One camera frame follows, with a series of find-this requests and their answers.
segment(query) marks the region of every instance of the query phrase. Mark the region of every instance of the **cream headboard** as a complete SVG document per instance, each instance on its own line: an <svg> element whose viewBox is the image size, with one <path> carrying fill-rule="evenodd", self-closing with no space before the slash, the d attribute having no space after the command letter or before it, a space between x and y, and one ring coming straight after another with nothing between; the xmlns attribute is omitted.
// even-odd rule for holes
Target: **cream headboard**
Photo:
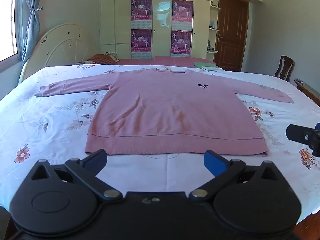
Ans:
<svg viewBox="0 0 320 240"><path fill-rule="evenodd" d="M47 66L68 66L98 53L91 35L77 24L62 24L49 30L24 64L19 84Z"/></svg>

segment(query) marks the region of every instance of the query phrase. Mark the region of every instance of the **pink sweater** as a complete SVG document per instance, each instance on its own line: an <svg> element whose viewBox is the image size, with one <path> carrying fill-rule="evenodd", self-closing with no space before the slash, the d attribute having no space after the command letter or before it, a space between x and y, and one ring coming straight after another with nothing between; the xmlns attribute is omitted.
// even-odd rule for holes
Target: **pink sweater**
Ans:
<svg viewBox="0 0 320 240"><path fill-rule="evenodd" d="M36 96L109 90L89 126L85 152L254 155L268 151L236 94L293 103L280 90L190 70L147 69L65 80Z"/></svg>

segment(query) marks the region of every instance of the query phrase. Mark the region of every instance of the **sweater cuff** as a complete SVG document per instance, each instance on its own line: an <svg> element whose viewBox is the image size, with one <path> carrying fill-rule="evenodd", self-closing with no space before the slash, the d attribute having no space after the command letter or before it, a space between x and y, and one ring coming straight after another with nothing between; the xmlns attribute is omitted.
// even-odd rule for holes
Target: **sweater cuff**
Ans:
<svg viewBox="0 0 320 240"><path fill-rule="evenodd" d="M43 97L43 93L49 88L49 86L42 86L40 87L40 91L38 93L35 93L36 97Z"/></svg>

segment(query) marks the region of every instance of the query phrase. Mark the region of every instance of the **chair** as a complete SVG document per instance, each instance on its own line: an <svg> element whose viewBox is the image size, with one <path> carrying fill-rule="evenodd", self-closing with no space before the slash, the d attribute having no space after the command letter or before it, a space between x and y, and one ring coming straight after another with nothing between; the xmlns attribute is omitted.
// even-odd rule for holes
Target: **chair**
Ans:
<svg viewBox="0 0 320 240"><path fill-rule="evenodd" d="M294 61L292 58L289 58L287 56L281 56L279 68L275 74L275 77L281 78L289 82L293 67L294 67Z"/></svg>

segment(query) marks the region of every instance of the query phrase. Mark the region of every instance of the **sweater sleeve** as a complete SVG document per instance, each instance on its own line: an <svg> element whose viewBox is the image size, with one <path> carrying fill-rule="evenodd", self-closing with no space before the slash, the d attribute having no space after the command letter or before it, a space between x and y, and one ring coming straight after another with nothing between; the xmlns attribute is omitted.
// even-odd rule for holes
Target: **sweater sleeve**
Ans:
<svg viewBox="0 0 320 240"><path fill-rule="evenodd" d="M54 95L65 95L78 92L89 92L97 90L108 90L118 77L118 73L107 73L102 75L73 78L52 83L48 86L40 87L40 91L35 94L37 97L49 97Z"/></svg>
<svg viewBox="0 0 320 240"><path fill-rule="evenodd" d="M291 97L278 89L232 78L218 78L221 80L224 86L231 88L236 94L249 95L279 102L293 103Z"/></svg>

